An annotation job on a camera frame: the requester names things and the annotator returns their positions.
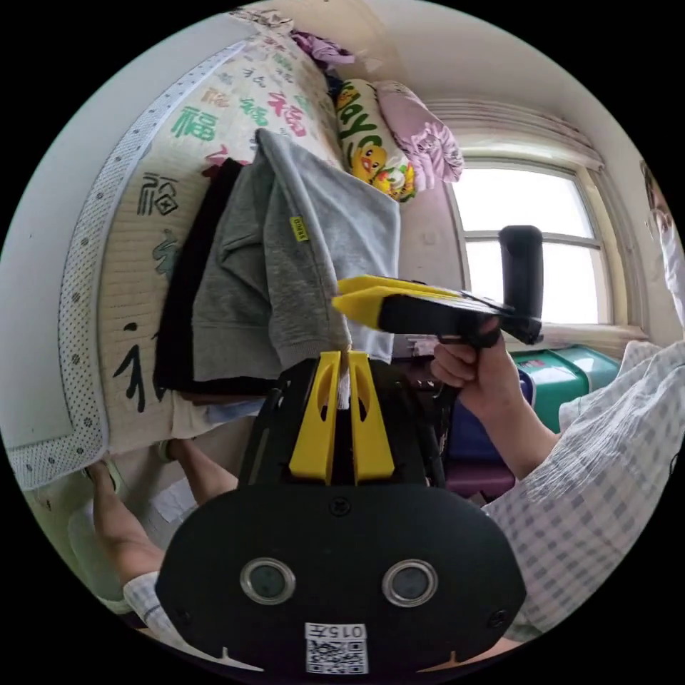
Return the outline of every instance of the window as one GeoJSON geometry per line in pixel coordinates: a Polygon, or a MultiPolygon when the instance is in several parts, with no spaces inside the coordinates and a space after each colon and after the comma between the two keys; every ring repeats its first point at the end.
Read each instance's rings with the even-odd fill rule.
{"type": "Polygon", "coordinates": [[[452,188],[466,289],[502,302],[497,234],[507,225],[533,225],[543,234],[543,321],[612,323],[602,242],[572,172],[468,161],[452,188]]]}

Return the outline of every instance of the person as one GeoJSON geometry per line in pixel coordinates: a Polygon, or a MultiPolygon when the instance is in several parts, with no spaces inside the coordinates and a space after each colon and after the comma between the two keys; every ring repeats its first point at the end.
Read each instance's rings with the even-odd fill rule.
{"type": "MultiPolygon", "coordinates": [[[[157,446],[164,462],[178,462],[198,506],[238,486],[238,479],[210,459],[192,440],[169,440],[157,446]]],[[[204,654],[189,645],[161,608],[155,583],[164,552],[149,538],[138,519],[121,501],[107,461],[86,469],[93,483],[93,523],[98,543],[110,562],[130,608],[147,626],[146,633],[181,651],[227,666],[260,670],[228,656],[204,654]]]]}
{"type": "MultiPolygon", "coordinates": [[[[670,246],[668,230],[678,240],[674,222],[656,186],[647,187],[650,221],[670,246]]],[[[684,291],[685,259],[681,245],[669,250],[675,258],[668,257],[666,271],[667,279],[675,274],[669,283],[675,299],[684,291]]],[[[664,349],[629,343],[612,383],[562,405],[559,434],[546,428],[525,400],[502,336],[479,353],[467,345],[440,344],[434,355],[435,377],[460,389],[460,402],[483,424],[516,477],[511,490],[482,510],[507,536],[527,597],[492,649],[462,664],[452,654],[428,671],[503,654],[582,605],[643,531],[685,437],[684,341],[664,349]]],[[[200,505],[238,484],[192,442],[172,440],[162,451],[178,460],[200,505]]],[[[173,628],[154,589],[162,550],[116,495],[107,467],[95,464],[90,473],[96,531],[132,610],[161,641],[217,661],[187,645],[173,628]]],[[[223,663],[250,668],[230,659],[223,663]]]]}

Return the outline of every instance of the printed mattress cover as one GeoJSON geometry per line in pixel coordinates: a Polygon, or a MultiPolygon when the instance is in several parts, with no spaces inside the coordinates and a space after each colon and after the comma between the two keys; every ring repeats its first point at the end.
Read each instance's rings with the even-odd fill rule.
{"type": "Polygon", "coordinates": [[[259,127],[343,169],[325,77],[295,42],[265,27],[170,86],[112,151],[76,225],[62,281],[60,359],[73,431],[11,451],[22,489],[105,453],[212,428],[203,408],[154,387],[155,337],[210,178],[229,156],[253,160],[259,127]]]}

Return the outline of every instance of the camera lens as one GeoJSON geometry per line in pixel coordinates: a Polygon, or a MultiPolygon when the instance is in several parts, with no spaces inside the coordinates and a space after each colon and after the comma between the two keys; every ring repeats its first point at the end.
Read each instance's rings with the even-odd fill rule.
{"type": "Polygon", "coordinates": [[[427,562],[406,559],[391,567],[383,577],[385,598],[396,607],[419,607],[437,590],[437,574],[427,562]]]}
{"type": "Polygon", "coordinates": [[[282,604],[295,592],[295,575],[277,559],[254,559],[240,573],[243,592],[258,604],[282,604]]]}

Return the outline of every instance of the curtain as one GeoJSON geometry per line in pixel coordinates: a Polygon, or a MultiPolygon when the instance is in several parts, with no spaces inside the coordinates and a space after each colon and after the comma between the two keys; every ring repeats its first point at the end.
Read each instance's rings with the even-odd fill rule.
{"type": "Polygon", "coordinates": [[[604,168],[590,140],[560,117],[487,100],[450,98],[425,104],[450,127],[464,156],[511,156],[592,171],[604,168]]]}

